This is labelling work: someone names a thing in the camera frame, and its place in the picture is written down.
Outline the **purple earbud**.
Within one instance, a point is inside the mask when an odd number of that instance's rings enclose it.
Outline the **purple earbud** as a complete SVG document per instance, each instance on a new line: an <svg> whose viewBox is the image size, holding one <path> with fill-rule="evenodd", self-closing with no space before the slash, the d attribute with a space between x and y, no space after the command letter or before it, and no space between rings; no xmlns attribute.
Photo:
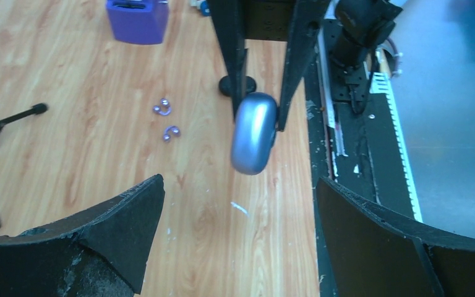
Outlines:
<svg viewBox="0 0 475 297"><path fill-rule="evenodd" d="M168 99L162 98L158 105L153 107L153 112L160 116L168 116L171 113L171 104Z"/></svg>
<svg viewBox="0 0 475 297"><path fill-rule="evenodd" d="M168 126L164 131L163 131L163 141L164 142L170 142L172 137L179 137L181 135L181 130L177 126Z"/></svg>

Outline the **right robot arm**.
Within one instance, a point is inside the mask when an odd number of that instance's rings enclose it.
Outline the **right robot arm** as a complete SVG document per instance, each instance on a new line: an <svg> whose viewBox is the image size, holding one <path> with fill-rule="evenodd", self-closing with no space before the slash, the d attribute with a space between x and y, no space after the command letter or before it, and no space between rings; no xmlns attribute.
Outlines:
<svg viewBox="0 0 475 297"><path fill-rule="evenodd" d="M325 25L329 1L209 1L210 18L219 43L228 86L222 93L233 102L233 114L248 91L246 40L286 42L280 102L273 105L267 127L285 130L292 97L314 58L318 34ZM335 19L341 31L332 59L342 68L357 68L369 50L389 36L402 8L390 1L339 1Z"/></svg>

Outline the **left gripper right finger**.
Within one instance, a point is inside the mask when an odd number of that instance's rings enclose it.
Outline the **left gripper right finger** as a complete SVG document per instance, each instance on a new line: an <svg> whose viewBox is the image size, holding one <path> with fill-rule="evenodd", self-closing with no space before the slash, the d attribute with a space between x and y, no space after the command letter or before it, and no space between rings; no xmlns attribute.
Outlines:
<svg viewBox="0 0 475 297"><path fill-rule="evenodd" d="M320 178L317 205L340 296L475 296L475 238Z"/></svg>

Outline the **lavender earbud charging case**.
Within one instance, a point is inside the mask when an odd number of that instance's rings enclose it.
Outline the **lavender earbud charging case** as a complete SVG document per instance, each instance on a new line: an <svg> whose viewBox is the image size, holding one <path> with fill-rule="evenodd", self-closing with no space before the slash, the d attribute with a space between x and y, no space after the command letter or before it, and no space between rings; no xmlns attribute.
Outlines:
<svg viewBox="0 0 475 297"><path fill-rule="evenodd" d="M239 105L231 146L233 168L246 175L261 173L276 136L277 104L266 93L252 92Z"/></svg>

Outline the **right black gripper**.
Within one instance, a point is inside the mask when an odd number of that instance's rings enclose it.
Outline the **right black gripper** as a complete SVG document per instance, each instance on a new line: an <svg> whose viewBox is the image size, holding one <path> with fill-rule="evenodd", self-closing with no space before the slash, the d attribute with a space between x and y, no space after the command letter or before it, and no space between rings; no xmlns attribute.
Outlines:
<svg viewBox="0 0 475 297"><path fill-rule="evenodd" d="M330 1L208 2L213 27L233 88L233 115L245 97L247 49L245 40L285 41L277 131L283 132L293 95L315 58L317 36Z"/></svg>

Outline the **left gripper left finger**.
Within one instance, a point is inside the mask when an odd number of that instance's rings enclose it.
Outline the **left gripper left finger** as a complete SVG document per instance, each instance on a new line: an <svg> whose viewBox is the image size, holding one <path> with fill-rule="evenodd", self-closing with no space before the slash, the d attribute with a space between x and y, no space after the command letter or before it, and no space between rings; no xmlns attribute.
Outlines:
<svg viewBox="0 0 475 297"><path fill-rule="evenodd" d="M134 296L165 201L156 174L69 217L0 236L0 296Z"/></svg>

